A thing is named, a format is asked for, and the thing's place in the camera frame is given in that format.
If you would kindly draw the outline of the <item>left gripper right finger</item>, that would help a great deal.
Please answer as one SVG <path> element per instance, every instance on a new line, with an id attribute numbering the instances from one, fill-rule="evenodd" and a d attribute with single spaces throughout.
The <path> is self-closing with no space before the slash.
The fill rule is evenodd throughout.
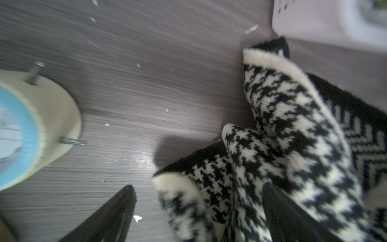
<path id="1" fill-rule="evenodd" d="M 273 242 L 339 242 L 279 187 L 266 183 L 262 199 Z"/>

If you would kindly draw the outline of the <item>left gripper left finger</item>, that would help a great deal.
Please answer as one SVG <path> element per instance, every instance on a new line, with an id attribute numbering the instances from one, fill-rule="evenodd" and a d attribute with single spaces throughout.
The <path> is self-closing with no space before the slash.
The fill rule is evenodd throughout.
<path id="1" fill-rule="evenodd" d="M 137 202 L 133 186 L 126 185 L 61 242 L 124 242 Z"/>

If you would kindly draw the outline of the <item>black white houndstooth scarf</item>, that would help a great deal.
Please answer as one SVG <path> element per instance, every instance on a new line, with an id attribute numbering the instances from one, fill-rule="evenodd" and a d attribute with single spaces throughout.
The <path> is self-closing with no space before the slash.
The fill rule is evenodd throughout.
<path id="1" fill-rule="evenodd" d="M 255 128 L 154 174 L 179 242 L 273 242 L 262 191 L 279 187 L 341 242 L 387 239 L 387 115 L 290 60 L 285 38 L 243 50 Z"/>

